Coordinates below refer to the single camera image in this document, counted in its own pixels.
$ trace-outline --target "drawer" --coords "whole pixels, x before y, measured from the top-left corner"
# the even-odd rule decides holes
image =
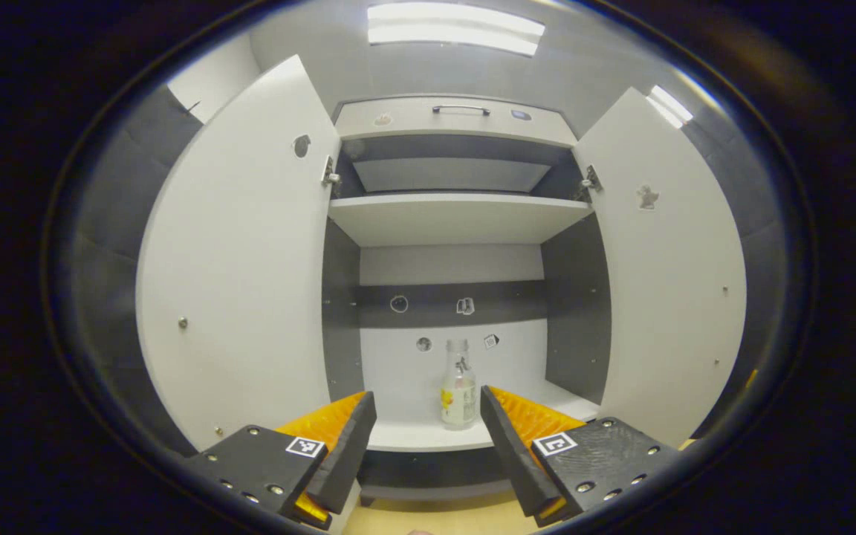
[[[461,134],[553,146],[577,143],[567,121],[556,111],[471,97],[410,96],[350,102],[337,112],[336,130],[344,140],[407,134]]]

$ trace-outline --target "fluorescent light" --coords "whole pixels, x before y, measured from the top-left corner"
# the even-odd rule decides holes
[[[649,104],[652,104],[653,108],[656,108],[656,111],[658,111],[663,117],[666,118],[667,121],[669,121],[670,125],[673,125],[677,129],[682,128],[682,125],[684,123],[678,117],[676,117],[675,114],[669,111],[666,106],[659,104],[659,102],[656,102],[651,97],[646,97],[646,100],[649,101]]]
[[[369,43],[481,45],[533,56],[544,25],[503,11],[438,2],[378,4],[368,9]]]
[[[649,95],[659,102],[659,104],[666,106],[669,111],[675,113],[675,115],[682,119],[684,123],[692,121],[693,115],[692,113],[689,113],[689,109],[686,109],[685,106],[679,104],[679,101],[676,100],[675,97],[667,94],[659,87],[659,85],[655,85],[655,87],[652,88],[652,91],[649,92]]]

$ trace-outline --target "metal handle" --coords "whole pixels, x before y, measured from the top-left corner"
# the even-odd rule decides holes
[[[481,106],[467,106],[465,104],[442,104],[441,106],[435,106],[435,108],[431,108],[431,111],[434,113],[441,113],[442,108],[462,108],[462,109],[476,109],[476,111],[480,111],[481,115],[487,117],[490,115],[490,109],[482,108]]]

